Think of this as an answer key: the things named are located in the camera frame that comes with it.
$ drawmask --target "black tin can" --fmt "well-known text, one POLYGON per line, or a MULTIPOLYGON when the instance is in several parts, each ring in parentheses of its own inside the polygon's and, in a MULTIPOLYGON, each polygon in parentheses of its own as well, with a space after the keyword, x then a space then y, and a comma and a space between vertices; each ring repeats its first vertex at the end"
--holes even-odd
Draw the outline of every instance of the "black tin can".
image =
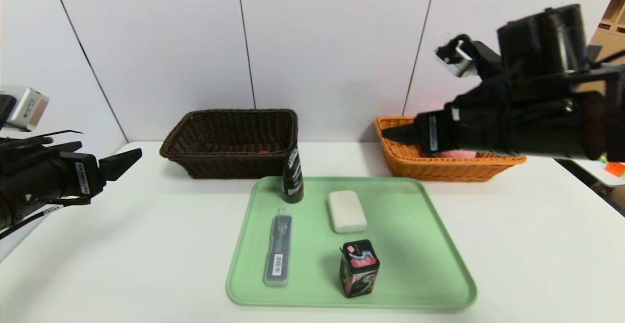
POLYGON ((346 242, 341 249, 339 276, 348 298, 371 294, 380 268, 380 260, 373 251, 371 241, 346 242))

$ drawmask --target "white soap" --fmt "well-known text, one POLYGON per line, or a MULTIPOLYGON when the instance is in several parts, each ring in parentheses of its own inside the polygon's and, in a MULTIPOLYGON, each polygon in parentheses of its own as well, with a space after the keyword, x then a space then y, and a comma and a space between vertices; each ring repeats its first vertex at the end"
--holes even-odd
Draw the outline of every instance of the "white soap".
POLYGON ((350 190, 331 192, 328 204, 335 232, 361 232, 367 227, 367 219, 355 192, 350 190))

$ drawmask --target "deodorant can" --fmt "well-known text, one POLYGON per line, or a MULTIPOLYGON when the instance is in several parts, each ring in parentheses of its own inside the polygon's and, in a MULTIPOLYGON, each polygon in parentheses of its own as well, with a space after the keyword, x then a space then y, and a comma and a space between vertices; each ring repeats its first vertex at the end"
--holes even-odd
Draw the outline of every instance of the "deodorant can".
POLYGON ((297 203, 304 198, 304 178, 299 162, 299 149, 295 144, 284 161, 282 174, 282 198, 288 203, 297 203))

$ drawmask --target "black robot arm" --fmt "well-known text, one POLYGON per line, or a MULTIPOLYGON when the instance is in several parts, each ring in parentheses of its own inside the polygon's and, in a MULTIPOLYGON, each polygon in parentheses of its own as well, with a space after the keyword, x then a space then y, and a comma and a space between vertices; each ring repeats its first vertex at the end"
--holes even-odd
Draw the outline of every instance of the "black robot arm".
MULTIPOLYGON (((20 103, 30 100, 0 94, 0 127, 16 116, 16 110, 23 106, 20 103)), ((20 128, 27 126, 16 119, 13 123, 20 128)), ((4 229, 0 239, 54 210, 91 203, 107 181, 116 181, 141 158, 141 149, 134 149, 98 161, 91 154, 76 152, 82 147, 80 141, 49 145, 51 136, 67 132, 74 131, 0 139, 0 231, 4 229), (47 204, 57 206, 33 214, 47 204)))
POLYGON ((501 56, 466 35, 437 50, 456 76, 482 83, 445 104, 417 114, 413 124, 382 131, 426 154, 477 150, 556 158, 625 161, 623 53, 588 59, 580 6, 546 9, 498 30, 501 56), (581 92, 581 84, 603 90, 581 92))

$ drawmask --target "white wall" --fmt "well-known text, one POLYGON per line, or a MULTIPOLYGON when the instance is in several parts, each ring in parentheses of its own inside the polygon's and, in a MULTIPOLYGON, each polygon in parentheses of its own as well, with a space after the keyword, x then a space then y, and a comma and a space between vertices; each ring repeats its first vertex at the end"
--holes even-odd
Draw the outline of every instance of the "white wall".
POLYGON ((299 116, 301 141, 375 139, 401 114, 428 0, 242 0, 256 106, 299 116))
POLYGON ((499 51, 497 29, 547 7, 580 3, 588 41, 610 0, 432 0, 415 65, 406 114, 437 110, 475 87, 478 78, 455 78, 436 60, 436 47, 465 33, 499 51))
POLYGON ((239 0, 63 0, 131 141, 187 112, 254 107, 239 0))
MULTIPOLYGON (((74 129, 85 134, 54 137, 83 142, 80 152, 108 156, 126 143, 84 58, 59 0, 1 0, 0 79, 50 97, 34 133, 74 129)), ((0 261, 38 225, 25 226, 0 243, 0 261)))

